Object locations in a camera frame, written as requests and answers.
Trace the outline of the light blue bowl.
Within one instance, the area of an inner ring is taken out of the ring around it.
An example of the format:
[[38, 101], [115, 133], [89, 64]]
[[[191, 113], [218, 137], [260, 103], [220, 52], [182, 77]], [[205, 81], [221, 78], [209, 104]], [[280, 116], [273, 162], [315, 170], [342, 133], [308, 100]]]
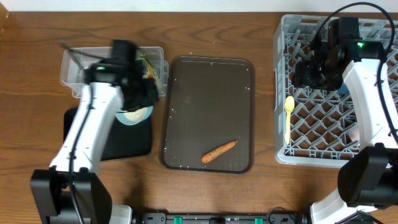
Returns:
[[146, 120], [153, 111], [153, 106], [141, 108], [139, 110], [128, 112], [128, 111], [118, 111], [115, 114], [116, 119], [124, 125], [133, 126]]

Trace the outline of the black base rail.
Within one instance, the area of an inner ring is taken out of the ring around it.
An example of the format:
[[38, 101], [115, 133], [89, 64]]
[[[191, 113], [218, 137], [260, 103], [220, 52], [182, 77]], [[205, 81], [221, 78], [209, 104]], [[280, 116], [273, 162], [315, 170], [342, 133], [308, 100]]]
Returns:
[[273, 211], [265, 215], [144, 213], [138, 224], [310, 224], [307, 215]]

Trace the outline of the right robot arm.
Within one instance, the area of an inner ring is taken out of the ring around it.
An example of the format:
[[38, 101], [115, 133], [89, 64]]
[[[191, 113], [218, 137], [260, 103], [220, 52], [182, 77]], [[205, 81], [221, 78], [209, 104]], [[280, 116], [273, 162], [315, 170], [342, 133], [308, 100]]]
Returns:
[[310, 207], [312, 223], [343, 223], [361, 213], [397, 205], [397, 110], [381, 42], [363, 40], [356, 17], [328, 24], [328, 40], [316, 35], [313, 59], [296, 64], [298, 88], [337, 90], [346, 85], [359, 129], [359, 153], [338, 173], [338, 187]]

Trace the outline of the clear plastic bin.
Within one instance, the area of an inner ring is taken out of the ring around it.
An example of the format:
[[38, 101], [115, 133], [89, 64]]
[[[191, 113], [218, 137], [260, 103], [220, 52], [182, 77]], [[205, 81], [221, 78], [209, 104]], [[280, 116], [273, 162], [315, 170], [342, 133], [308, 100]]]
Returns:
[[[111, 53], [111, 47], [80, 47], [75, 48], [75, 50], [100, 57], [109, 57]], [[143, 56], [146, 61], [150, 63], [156, 74], [155, 78], [157, 79], [159, 96], [166, 96], [169, 65], [164, 59], [163, 49], [161, 47], [139, 47], [137, 56]], [[81, 89], [85, 85], [83, 71], [81, 67], [72, 60], [67, 51], [64, 51], [63, 55], [60, 83], [72, 90], [72, 96], [74, 98], [81, 98]]]

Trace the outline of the pale yellow spoon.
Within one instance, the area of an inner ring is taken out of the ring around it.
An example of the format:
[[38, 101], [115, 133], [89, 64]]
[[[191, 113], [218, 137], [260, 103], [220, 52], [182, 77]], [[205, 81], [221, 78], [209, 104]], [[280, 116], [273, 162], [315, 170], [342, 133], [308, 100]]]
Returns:
[[291, 114], [295, 108], [295, 100], [293, 96], [288, 96], [285, 99], [285, 112], [286, 112], [286, 131], [285, 131], [285, 136], [284, 136], [284, 141], [287, 145], [290, 144], [290, 119], [291, 119]]

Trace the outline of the dark brown serving tray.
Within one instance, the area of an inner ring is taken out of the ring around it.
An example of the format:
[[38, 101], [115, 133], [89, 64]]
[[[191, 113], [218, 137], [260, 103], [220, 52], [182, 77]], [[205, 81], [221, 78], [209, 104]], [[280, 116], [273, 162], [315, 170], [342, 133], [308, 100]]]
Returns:
[[[179, 56], [172, 62], [160, 162], [168, 169], [243, 174], [254, 163], [253, 64], [243, 58]], [[204, 164], [208, 152], [237, 145]]]

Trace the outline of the dark blue plate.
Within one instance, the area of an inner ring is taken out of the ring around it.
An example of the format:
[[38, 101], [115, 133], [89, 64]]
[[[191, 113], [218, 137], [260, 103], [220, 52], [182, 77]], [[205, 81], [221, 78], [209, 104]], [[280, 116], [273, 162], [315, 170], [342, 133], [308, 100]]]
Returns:
[[348, 87], [345, 83], [342, 83], [340, 88], [337, 90], [339, 95], [347, 95], [349, 93]]

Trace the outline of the green orange snack wrapper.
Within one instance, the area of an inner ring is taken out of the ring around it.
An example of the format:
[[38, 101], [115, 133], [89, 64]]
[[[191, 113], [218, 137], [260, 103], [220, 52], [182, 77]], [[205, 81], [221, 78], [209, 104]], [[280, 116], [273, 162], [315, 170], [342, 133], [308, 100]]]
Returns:
[[146, 54], [141, 54], [137, 58], [144, 66], [144, 73], [143, 73], [143, 79], [153, 79], [157, 89], [160, 91], [162, 85], [159, 82], [159, 76], [158, 73], [155, 70], [155, 67], [148, 61]]

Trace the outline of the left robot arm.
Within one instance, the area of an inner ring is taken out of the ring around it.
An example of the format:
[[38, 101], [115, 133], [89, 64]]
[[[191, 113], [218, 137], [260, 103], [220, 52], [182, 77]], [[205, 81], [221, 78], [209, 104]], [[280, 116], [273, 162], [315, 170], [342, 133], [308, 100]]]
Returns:
[[42, 223], [137, 222], [130, 206], [112, 202], [97, 174], [116, 114], [159, 100], [137, 51], [130, 40], [114, 40], [109, 57], [83, 69], [85, 85], [67, 137], [49, 168], [36, 169], [30, 178]]

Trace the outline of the pink white cup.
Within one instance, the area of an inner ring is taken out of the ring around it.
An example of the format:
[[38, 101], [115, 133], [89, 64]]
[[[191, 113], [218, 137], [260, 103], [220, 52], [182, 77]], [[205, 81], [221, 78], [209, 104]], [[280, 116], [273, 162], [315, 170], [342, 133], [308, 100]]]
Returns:
[[350, 129], [348, 132], [348, 136], [352, 142], [360, 142], [360, 132], [358, 126]]

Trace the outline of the black plastic bin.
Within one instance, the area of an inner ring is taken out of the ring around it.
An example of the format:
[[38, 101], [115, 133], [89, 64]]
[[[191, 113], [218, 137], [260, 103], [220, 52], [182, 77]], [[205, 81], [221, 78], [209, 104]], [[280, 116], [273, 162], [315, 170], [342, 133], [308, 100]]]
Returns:
[[145, 156], [151, 152], [152, 143], [151, 115], [134, 125], [126, 125], [115, 118], [101, 160]]

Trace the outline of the orange carrot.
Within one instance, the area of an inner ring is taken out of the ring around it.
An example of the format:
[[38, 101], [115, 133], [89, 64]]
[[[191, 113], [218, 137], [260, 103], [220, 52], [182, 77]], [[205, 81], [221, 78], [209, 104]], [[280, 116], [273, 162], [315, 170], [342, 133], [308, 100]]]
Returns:
[[237, 140], [231, 141], [227, 144], [224, 144], [224, 145], [217, 147], [216, 149], [208, 152], [201, 158], [202, 163], [207, 164], [207, 163], [213, 161], [220, 155], [224, 154], [225, 152], [227, 152], [230, 149], [232, 149], [233, 147], [235, 147], [235, 145], [237, 145], [237, 143], [238, 143]]

